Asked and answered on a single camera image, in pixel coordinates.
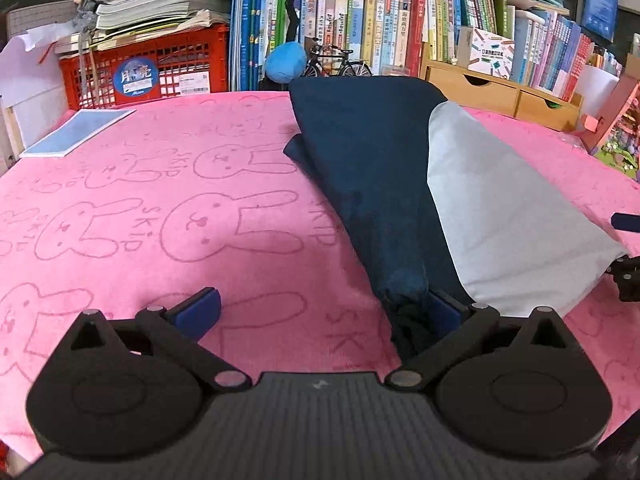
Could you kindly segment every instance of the round blue sticker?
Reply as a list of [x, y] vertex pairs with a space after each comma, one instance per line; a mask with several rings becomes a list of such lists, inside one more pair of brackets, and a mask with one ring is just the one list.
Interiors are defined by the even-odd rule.
[[113, 73], [113, 87], [126, 97], [151, 92], [158, 84], [158, 69], [148, 57], [132, 57]]

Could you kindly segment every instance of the navy garment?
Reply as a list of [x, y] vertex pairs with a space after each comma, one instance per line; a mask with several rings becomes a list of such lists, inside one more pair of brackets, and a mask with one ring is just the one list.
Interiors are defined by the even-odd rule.
[[429, 283], [463, 304], [427, 185], [432, 84], [397, 76], [298, 78], [289, 85], [302, 134], [284, 153], [342, 219], [381, 300], [402, 360], [435, 342]]

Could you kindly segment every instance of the wooden drawer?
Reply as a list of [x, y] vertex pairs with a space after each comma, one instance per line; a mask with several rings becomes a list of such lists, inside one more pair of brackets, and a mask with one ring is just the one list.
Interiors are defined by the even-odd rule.
[[453, 70], [429, 68], [427, 81], [436, 85], [445, 97], [461, 106], [488, 110], [513, 117], [518, 91], [507, 85]]
[[515, 114], [516, 119], [542, 124], [559, 132], [575, 130], [579, 116], [580, 107], [569, 103], [555, 107], [542, 97], [526, 92], [520, 92], [520, 100]]

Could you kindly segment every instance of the pencil pattern box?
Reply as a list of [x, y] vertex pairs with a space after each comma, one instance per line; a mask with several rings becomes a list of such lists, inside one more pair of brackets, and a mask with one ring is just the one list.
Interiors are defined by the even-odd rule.
[[475, 27], [461, 27], [458, 66], [508, 79], [513, 65], [514, 42]]

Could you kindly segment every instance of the metal screw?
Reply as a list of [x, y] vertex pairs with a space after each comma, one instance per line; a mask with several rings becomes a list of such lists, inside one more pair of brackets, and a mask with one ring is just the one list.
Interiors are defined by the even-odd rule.
[[422, 376], [413, 370], [398, 370], [391, 374], [389, 380], [394, 386], [398, 386], [398, 388], [412, 388], [420, 384]]
[[237, 370], [225, 370], [216, 374], [213, 380], [223, 388], [235, 388], [244, 384], [246, 375]]

